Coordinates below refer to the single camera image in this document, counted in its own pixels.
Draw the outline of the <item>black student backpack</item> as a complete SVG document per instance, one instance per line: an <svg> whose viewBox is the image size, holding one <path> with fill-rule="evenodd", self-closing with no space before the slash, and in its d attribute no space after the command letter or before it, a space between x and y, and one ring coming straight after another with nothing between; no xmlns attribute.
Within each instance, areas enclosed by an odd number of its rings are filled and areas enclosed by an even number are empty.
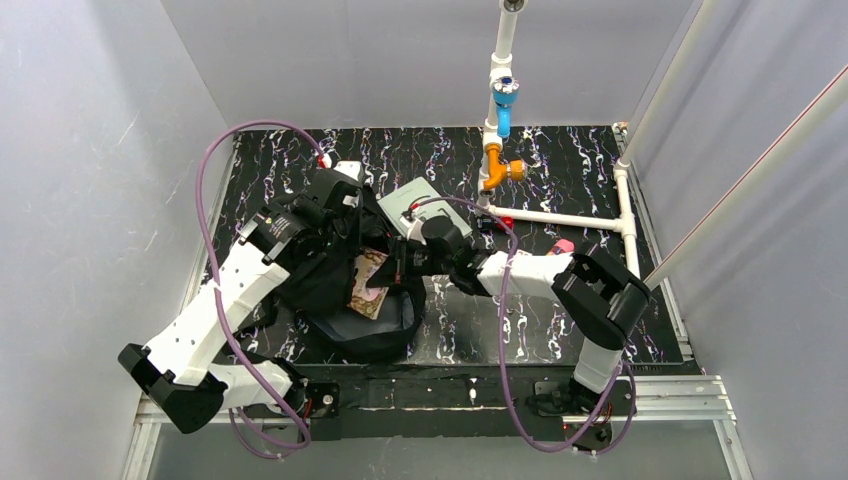
<svg viewBox="0 0 848 480"><path fill-rule="evenodd" d="M260 247L284 246L277 265L288 278L271 291L273 301L312 328L321 341L356 363L390 362L405 354L424 318L422 278L388 286L384 263L398 241L397 230L369 187L353 193L317 193L312 188L275 198L254 216L249 238ZM364 282L386 296L374 319L353 306L355 262L368 249L386 255Z"/></svg>

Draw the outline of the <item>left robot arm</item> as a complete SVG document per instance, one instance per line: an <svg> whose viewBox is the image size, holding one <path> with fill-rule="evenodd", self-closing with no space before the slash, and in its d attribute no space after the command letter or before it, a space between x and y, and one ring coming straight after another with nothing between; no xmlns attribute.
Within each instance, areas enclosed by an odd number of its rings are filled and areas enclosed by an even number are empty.
<svg viewBox="0 0 848 480"><path fill-rule="evenodd" d="M361 249L364 174L343 162L315 171L298 194L261 207L212 278L161 333L118 361L184 434L220 411L283 399L298 378L282 360L251 360L234 334L270 297L334 314L352 298Z"/></svg>

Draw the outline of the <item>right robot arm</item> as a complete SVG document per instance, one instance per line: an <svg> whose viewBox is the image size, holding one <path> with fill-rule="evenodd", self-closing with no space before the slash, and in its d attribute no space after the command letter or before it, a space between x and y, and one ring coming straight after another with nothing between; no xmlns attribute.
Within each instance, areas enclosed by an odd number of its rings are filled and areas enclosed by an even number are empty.
<svg viewBox="0 0 848 480"><path fill-rule="evenodd" d="M593 396L606 389L651 296L624 264L594 244L550 255L476 248L444 215L402 223L398 278L446 275L467 295L558 302L584 337L572 388Z"/></svg>

